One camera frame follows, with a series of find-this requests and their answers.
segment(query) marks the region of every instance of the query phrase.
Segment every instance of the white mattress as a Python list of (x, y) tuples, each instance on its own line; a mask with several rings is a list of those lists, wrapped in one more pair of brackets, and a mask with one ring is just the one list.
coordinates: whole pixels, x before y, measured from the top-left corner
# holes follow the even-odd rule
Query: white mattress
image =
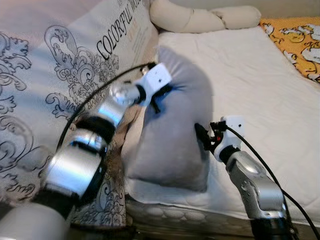
[[(247, 140), (271, 167), (282, 188), (320, 226), (320, 84), (302, 77), (260, 27), (202, 34), (165, 32), (159, 43), (206, 72), (214, 90), (212, 120), (244, 116)], [(137, 139), (142, 120), (143, 114), (127, 138)], [(207, 192), (132, 179), (126, 179), (126, 192), (145, 204), (247, 219), (238, 190), (224, 164), (214, 157), (210, 159)], [(296, 223), (306, 223), (290, 202), (289, 208)]]

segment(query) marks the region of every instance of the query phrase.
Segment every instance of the cartoon print fabric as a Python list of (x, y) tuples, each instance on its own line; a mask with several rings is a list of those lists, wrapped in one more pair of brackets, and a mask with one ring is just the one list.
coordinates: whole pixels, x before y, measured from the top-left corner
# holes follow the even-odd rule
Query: cartoon print fabric
[(320, 83), (320, 17), (262, 19), (260, 25), (304, 77)]

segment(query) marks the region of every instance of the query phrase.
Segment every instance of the gray pillow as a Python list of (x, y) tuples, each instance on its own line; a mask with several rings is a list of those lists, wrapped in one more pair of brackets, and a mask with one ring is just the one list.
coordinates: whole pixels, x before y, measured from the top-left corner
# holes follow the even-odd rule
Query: gray pillow
[(205, 191), (209, 154), (197, 140), (195, 123), (208, 126), (213, 114), (212, 87), (199, 67), (164, 47), (158, 61), (172, 75), (172, 91), (156, 99), (161, 113), (148, 106), (140, 139), (124, 160), (127, 178), (166, 187)]

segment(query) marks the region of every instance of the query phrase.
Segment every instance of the pillow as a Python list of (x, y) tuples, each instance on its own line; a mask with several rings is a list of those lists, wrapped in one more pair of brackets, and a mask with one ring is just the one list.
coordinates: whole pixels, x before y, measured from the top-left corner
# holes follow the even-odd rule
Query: pillow
[(150, 19), (158, 27), (174, 33), (205, 33), (225, 29), (219, 17), (204, 9), (192, 9), (155, 0), (151, 4)]
[[(154, 60), (158, 33), (149, 7), (149, 0), (1, 1), (1, 201), (16, 205), (37, 193), (67, 120), (90, 93), (131, 66)], [(85, 109), (102, 98), (97, 95)], [(112, 166), (97, 198), (76, 210), (73, 223), (126, 225), (120, 149), (136, 112), (127, 113), (109, 147)]]
[(152, 106), (146, 108), (142, 130), (138, 125), (129, 130), (121, 154), (125, 176), (205, 191), (209, 153), (199, 143), (194, 125), (209, 126), (212, 119), (210, 82), (195, 64), (168, 48), (159, 48), (158, 61), (171, 73), (173, 90), (156, 99), (160, 113)]
[(244, 29), (258, 26), (260, 11), (254, 6), (231, 6), (212, 9), (210, 12), (222, 19), (226, 29)]
[(192, 9), (169, 0), (151, 4), (150, 19), (158, 27), (174, 33), (207, 33), (224, 29), (244, 29), (258, 26), (261, 13), (253, 6), (213, 9)]

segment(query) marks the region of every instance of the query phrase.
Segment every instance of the black cable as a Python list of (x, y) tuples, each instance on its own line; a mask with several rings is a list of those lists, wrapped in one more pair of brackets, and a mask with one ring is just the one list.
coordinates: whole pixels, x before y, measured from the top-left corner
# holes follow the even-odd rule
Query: black cable
[(122, 77), (123, 75), (125, 75), (125, 74), (127, 74), (127, 73), (129, 73), (129, 72), (132, 72), (132, 71), (134, 71), (134, 70), (136, 70), (136, 69), (141, 69), (141, 68), (144, 68), (144, 67), (146, 67), (146, 66), (153, 66), (153, 65), (154, 65), (154, 63), (150, 62), (150, 63), (145, 63), (145, 64), (141, 64), (141, 65), (138, 65), (138, 66), (134, 66), (134, 67), (132, 67), (132, 68), (130, 68), (130, 69), (128, 69), (128, 70), (120, 73), (119, 75), (115, 76), (113, 79), (111, 79), (110, 81), (108, 81), (107, 83), (105, 83), (104, 85), (102, 85), (101, 87), (99, 87), (97, 90), (93, 91), (93, 92), (91, 93), (91, 95), (90, 95), (89, 97), (87, 97), (87, 98), (84, 100), (84, 102), (81, 103), (81, 104), (77, 107), (76, 111), (72, 114), (72, 116), (70, 117), (70, 119), (69, 119), (68, 122), (66, 123), (66, 125), (65, 125), (65, 127), (64, 127), (64, 129), (63, 129), (63, 131), (62, 131), (62, 134), (61, 134), (61, 136), (60, 136), (58, 145), (57, 145), (57, 147), (56, 147), (56, 151), (58, 151), (58, 150), (61, 148), (61, 146), (62, 146), (62, 144), (63, 144), (63, 142), (64, 142), (64, 139), (65, 139), (65, 136), (66, 136), (66, 134), (67, 134), (67, 131), (68, 131), (69, 127), (71, 126), (72, 122), (76, 119), (77, 115), (81, 112), (81, 110), (84, 108), (84, 106), (85, 106), (96, 94), (98, 94), (102, 89), (106, 88), (107, 86), (109, 86), (110, 84), (112, 84), (114, 81), (116, 81), (118, 78)]
[[(253, 154), (259, 159), (259, 161), (262, 163), (262, 165), (265, 167), (265, 169), (268, 171), (268, 173), (271, 175), (273, 181), (279, 186), (279, 188), (281, 189), (282, 193), (291, 201), (293, 202), (294, 205), (296, 205), (298, 207), (298, 209), (302, 212), (302, 214), (304, 215), (305, 219), (308, 221), (308, 223), (310, 224), (310, 227), (312, 229), (312, 231), (314, 232), (314, 235), (316, 236), (317, 240), (320, 240), (320, 235), (318, 233), (317, 228), (315, 227), (315, 225), (313, 224), (313, 222), (311, 221), (310, 217), (308, 216), (308, 214), (305, 212), (305, 210), (300, 206), (300, 204), (293, 198), (291, 197), (287, 192), (285, 192), (281, 186), (280, 183), (278, 182), (276, 176), (274, 175), (274, 173), (271, 171), (271, 169), (269, 168), (269, 166), (266, 164), (266, 162), (262, 159), (262, 157), (257, 153), (257, 151), (250, 145), (250, 143), (247, 142), (247, 140), (245, 140), (244, 137), (242, 137), (239, 133), (237, 133), (235, 130), (233, 130), (232, 128), (230, 128), (229, 126), (226, 126), (226, 129), (229, 130), (230, 132), (232, 132), (234, 135), (236, 135), (252, 152)], [(285, 212), (286, 212), (286, 216), (287, 216), (287, 221), (289, 223), (289, 227), (294, 229), (293, 223), (292, 223), (292, 219), (290, 216), (290, 212), (289, 212), (289, 208), (287, 205), (287, 201), (286, 198), (284, 197), (284, 206), (285, 206)]]
[(310, 227), (312, 228), (314, 235), (316, 236), (316, 239), (320, 240), (320, 234), (319, 234), (316, 226), (314, 225), (314, 223), (312, 222), (311, 218), (308, 216), (306, 211), (303, 209), (303, 207), (292, 196), (290, 196), (285, 190), (282, 189), (282, 192), (301, 211), (301, 213), (303, 214), (303, 216), (305, 217), (307, 222), (310, 224)]

